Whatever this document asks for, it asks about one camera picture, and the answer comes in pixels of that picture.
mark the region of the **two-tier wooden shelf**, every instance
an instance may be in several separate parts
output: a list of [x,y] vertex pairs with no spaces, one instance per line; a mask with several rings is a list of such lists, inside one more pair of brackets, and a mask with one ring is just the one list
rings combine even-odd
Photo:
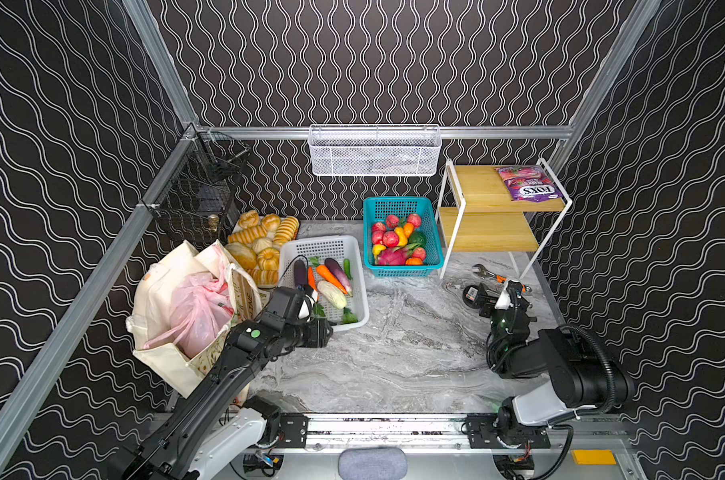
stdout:
[[[442,177],[435,221],[442,226],[447,252],[440,278],[445,274],[452,252],[509,252],[515,273],[521,279],[530,270],[555,228],[573,203],[557,175],[544,159],[539,159],[563,198],[545,202],[512,200],[497,165],[459,165],[448,160]],[[457,206],[442,206],[446,185],[450,184]],[[559,212],[546,236],[538,243],[530,229],[527,212]],[[535,252],[522,270],[512,252]]]

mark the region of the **tray of bread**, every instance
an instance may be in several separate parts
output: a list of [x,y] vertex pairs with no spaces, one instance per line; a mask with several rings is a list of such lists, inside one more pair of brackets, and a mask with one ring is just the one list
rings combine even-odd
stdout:
[[240,215],[225,248],[252,276],[259,288],[273,288],[280,279],[280,249],[296,238],[299,221],[294,216],[260,216],[256,210]]

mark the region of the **teal plastic basket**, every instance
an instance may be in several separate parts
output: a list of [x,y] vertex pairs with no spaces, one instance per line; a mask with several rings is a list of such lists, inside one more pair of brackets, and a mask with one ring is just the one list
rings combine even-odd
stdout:
[[[376,265],[373,259],[371,228],[376,222],[386,222],[389,215],[401,219],[410,214],[421,215],[418,230],[426,235],[425,265],[388,266]],[[428,276],[445,263],[440,245],[440,234],[434,223],[434,209],[431,201],[425,197],[370,197],[362,204],[362,221],[365,224],[365,265],[376,276]]]

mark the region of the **wooden shelf board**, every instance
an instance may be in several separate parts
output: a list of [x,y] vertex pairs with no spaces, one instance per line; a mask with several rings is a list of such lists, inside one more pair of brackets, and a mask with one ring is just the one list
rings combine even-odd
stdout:
[[456,165],[456,175],[466,199],[465,212],[561,212],[565,202],[561,198],[545,202],[512,200],[501,175],[499,165]]
[[[458,208],[440,208],[440,223],[445,242],[453,235]],[[453,251],[456,252],[534,252],[538,249],[535,235],[521,213],[464,212]]]

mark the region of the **white plastic basket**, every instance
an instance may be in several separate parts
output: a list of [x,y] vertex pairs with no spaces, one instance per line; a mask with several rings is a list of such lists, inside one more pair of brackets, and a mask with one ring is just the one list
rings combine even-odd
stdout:
[[310,126],[314,175],[431,177],[442,138],[437,125]]
[[[357,315],[359,321],[357,323],[341,325],[341,315],[343,312],[331,305],[322,295],[320,295],[319,302],[322,308],[325,309],[328,320],[338,322],[338,325],[333,327],[334,331],[350,330],[365,325],[367,318],[370,316],[370,312],[367,309],[365,277],[363,276],[362,258],[360,257],[357,239],[349,235],[333,235],[300,238],[288,242],[280,250],[280,277],[282,278],[280,285],[293,287],[293,266],[287,272],[285,272],[285,268],[298,255],[304,255],[307,258],[318,256],[320,263],[323,263],[326,258],[330,257],[337,261],[342,268],[344,266],[344,259],[349,259],[349,273],[352,274],[353,296],[347,296],[346,299],[348,300],[349,310]],[[315,270],[315,280],[318,282],[322,280],[322,277],[317,274],[316,269],[313,270]]]

